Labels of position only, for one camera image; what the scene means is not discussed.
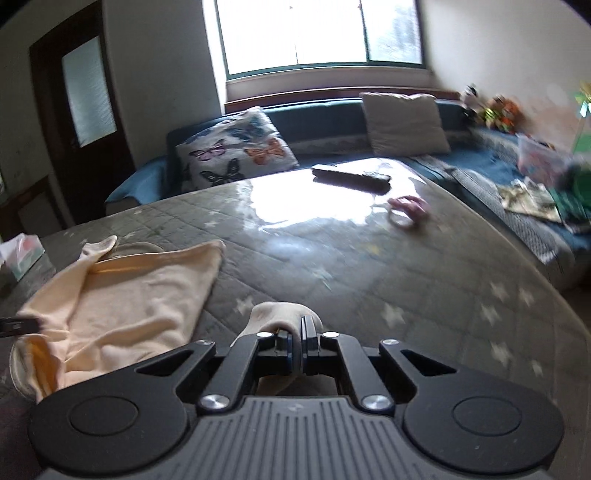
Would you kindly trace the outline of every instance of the brown wooden door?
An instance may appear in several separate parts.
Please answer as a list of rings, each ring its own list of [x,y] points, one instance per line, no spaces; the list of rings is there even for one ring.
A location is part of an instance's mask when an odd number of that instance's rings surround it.
[[[30,48],[43,134],[76,223],[105,215],[109,194],[135,170],[113,95],[96,2]]]

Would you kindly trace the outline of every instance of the silver screw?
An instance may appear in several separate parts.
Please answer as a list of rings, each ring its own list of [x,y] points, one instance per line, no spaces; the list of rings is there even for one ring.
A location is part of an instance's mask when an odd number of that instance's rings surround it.
[[[204,397],[201,397],[199,404],[208,410],[221,410],[230,404],[230,399],[224,395],[213,393],[211,395],[205,395]]]
[[[361,400],[361,405],[368,410],[386,410],[392,406],[392,402],[383,395],[368,395]]]

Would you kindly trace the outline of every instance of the blue sofa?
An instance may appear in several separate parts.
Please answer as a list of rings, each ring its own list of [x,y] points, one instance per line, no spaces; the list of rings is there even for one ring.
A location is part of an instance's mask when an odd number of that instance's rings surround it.
[[[557,288],[576,284],[591,264],[591,235],[572,235],[560,225],[506,213],[499,207],[493,183],[509,184],[522,178],[515,137],[471,128],[469,115],[457,102],[438,100],[437,105],[452,152],[436,158],[397,160],[487,218],[529,254]],[[359,98],[293,103],[264,111],[301,168],[373,156]],[[166,138],[168,154],[146,163],[121,184],[106,201],[107,214],[180,194],[181,163],[176,145],[232,116],[171,131]]]

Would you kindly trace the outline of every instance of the window frame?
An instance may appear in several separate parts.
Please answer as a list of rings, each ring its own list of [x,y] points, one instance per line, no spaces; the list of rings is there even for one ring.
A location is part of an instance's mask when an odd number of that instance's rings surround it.
[[[215,10],[216,10],[216,21],[217,21],[217,29],[220,36],[220,42],[222,46],[222,57],[223,57],[223,65],[224,69],[226,70],[226,81],[228,80],[235,80],[244,77],[252,77],[255,75],[261,75],[265,73],[276,73],[276,72],[287,72],[290,70],[303,70],[303,69],[313,69],[313,68],[327,68],[327,67],[366,67],[366,66],[378,66],[378,67],[402,67],[402,68],[411,68],[411,69],[422,69],[427,70],[427,64],[425,62],[425,40],[423,36],[423,16],[421,12],[421,5],[419,0],[414,0],[415,9],[417,11],[417,23],[418,23],[418,34],[420,37],[420,47],[421,47],[421,59],[422,63],[409,63],[404,61],[381,61],[381,60],[370,60],[369,59],[369,41],[367,35],[367,28],[365,26],[365,16],[363,14],[363,1],[359,1],[360,10],[361,10],[361,21],[363,24],[363,40],[365,42],[365,58],[366,61],[335,61],[335,62],[328,62],[328,63],[298,63],[295,65],[284,65],[281,67],[270,67],[267,69],[259,69],[259,70],[250,70],[248,72],[241,72],[241,73],[232,73],[230,74],[230,70],[228,69],[228,60],[226,58],[226,45],[223,40],[223,32],[222,32],[222,22],[220,21],[220,14],[219,8],[217,6],[217,0],[213,0]]]

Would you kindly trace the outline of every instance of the white pillow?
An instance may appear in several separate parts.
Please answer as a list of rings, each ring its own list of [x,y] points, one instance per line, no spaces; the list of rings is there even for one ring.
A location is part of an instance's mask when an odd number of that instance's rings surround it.
[[[177,145],[183,191],[289,170],[298,162],[260,107],[224,120]]]
[[[369,140],[380,157],[449,153],[435,97],[361,93]]]

